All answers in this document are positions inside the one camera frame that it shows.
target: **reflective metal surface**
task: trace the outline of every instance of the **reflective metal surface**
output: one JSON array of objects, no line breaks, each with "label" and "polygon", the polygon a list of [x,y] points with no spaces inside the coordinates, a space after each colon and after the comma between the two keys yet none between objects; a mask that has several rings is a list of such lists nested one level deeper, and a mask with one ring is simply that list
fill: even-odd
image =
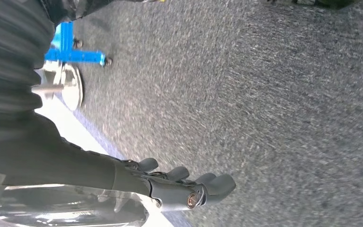
[{"label": "reflective metal surface", "polygon": [[0,175],[0,226],[140,227],[159,204],[134,192],[64,184],[6,186]]}]

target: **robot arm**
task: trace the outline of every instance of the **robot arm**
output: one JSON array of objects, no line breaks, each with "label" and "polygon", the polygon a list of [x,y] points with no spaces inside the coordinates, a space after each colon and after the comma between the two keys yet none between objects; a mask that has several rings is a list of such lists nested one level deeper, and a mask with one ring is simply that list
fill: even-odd
[{"label": "robot arm", "polygon": [[[184,167],[168,173],[152,172],[158,167],[152,158],[138,163],[83,151],[61,138],[50,120],[34,112],[42,105],[40,97],[31,92],[31,86],[40,83],[34,69],[43,65],[56,24],[85,16],[110,2],[0,0],[0,201],[17,204],[16,209],[9,204],[0,212],[14,209],[28,213],[31,208],[54,207],[63,213],[71,205],[88,216],[80,202],[88,204],[89,210],[100,210],[100,217],[107,220],[111,212],[102,209],[109,203],[108,207],[115,204],[114,210],[123,207],[125,213],[118,217],[131,212],[138,217],[144,215],[144,209],[125,201],[148,198],[162,211],[189,210],[217,203],[236,187],[229,175],[208,173],[191,181]],[[34,189],[46,189],[46,185],[56,185],[56,194]],[[74,198],[80,194],[83,198],[64,202],[73,198],[69,191]],[[107,193],[114,194],[115,201],[108,202]]]}]

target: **robotic hand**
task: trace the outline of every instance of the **robotic hand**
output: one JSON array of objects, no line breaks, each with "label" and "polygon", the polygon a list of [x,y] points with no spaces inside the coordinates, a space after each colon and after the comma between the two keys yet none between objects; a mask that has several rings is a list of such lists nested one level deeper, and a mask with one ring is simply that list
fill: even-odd
[{"label": "robotic hand", "polygon": [[119,160],[61,138],[37,115],[44,62],[56,25],[110,0],[0,0],[0,226],[141,226],[155,211],[213,204],[236,187],[229,175],[187,180],[153,158]]}]

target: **caster wheel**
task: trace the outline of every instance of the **caster wheel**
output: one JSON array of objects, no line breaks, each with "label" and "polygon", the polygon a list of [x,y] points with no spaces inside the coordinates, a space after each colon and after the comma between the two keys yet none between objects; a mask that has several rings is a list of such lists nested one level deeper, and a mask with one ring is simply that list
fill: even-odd
[{"label": "caster wheel", "polygon": [[83,41],[79,39],[73,39],[73,47],[74,49],[80,49],[83,47]]},{"label": "caster wheel", "polygon": [[104,67],[105,66],[109,66],[109,65],[112,65],[112,58],[108,58],[108,57],[106,57],[105,58],[105,63],[104,63]]}]

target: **blue metal frame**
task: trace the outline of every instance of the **blue metal frame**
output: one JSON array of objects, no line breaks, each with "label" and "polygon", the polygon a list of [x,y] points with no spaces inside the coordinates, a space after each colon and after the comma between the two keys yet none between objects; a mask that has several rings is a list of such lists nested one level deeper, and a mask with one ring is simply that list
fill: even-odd
[{"label": "blue metal frame", "polygon": [[45,55],[47,61],[85,62],[105,65],[105,54],[100,51],[73,50],[73,23],[61,23],[56,27],[53,46]]}]

